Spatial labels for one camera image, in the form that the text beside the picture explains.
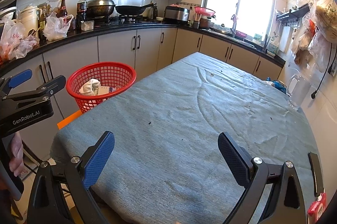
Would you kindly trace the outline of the left human hand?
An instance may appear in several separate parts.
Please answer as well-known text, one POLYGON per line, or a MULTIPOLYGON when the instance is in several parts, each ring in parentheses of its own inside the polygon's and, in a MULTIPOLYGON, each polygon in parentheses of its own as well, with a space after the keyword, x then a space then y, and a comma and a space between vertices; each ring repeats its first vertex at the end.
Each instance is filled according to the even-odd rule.
POLYGON ((9 163, 10 171, 14 174, 15 177, 21 174, 24 162, 23 162, 23 143, 21 135, 19 132, 16 132, 11 140, 11 160, 9 163))

